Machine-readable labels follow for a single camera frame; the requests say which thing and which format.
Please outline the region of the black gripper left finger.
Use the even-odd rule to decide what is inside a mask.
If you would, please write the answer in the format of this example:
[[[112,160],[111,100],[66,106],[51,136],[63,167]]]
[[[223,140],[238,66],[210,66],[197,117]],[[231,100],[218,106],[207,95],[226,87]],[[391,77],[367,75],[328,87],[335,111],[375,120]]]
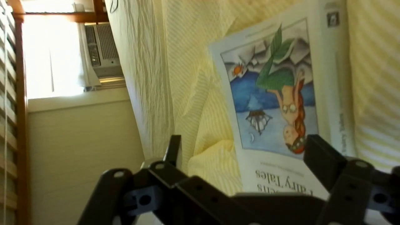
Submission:
[[[77,225],[135,225],[152,212],[163,225],[251,225],[258,218],[232,197],[198,176],[176,167],[181,136],[172,135],[161,160],[132,173],[128,168],[105,171],[97,181]]]

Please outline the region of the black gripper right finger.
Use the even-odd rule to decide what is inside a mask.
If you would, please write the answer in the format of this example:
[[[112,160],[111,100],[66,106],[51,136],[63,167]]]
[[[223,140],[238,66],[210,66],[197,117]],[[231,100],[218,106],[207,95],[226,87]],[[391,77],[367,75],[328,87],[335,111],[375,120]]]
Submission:
[[[400,166],[390,172],[343,156],[318,135],[308,135],[303,162],[328,191],[317,225],[366,225],[367,210],[400,225]]]

